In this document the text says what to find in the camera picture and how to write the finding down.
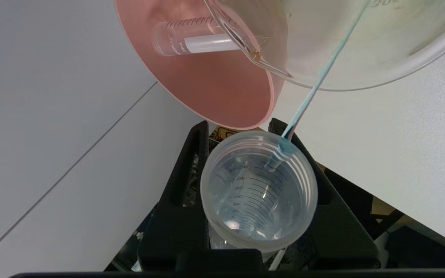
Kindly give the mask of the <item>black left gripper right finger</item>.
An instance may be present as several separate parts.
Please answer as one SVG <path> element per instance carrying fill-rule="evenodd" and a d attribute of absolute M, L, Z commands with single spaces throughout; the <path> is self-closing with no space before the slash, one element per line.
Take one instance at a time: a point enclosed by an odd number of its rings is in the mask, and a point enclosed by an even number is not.
<path fill-rule="evenodd" d="M 379 251 L 366 229 L 312 158 L 299 137 L 292 143 L 310 162 L 318 187 L 318 205 L 306 232 L 288 246 L 278 269 L 376 269 Z"/>

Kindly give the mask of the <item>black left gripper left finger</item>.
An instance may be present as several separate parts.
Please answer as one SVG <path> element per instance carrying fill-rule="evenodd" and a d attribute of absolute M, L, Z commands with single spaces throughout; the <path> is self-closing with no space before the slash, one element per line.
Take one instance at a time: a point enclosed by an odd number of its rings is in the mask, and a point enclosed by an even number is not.
<path fill-rule="evenodd" d="M 178 256 L 209 247 L 200 180 L 209 155 L 209 125 L 194 125 L 184 141 L 137 249 L 142 271 L 175 271 Z"/>

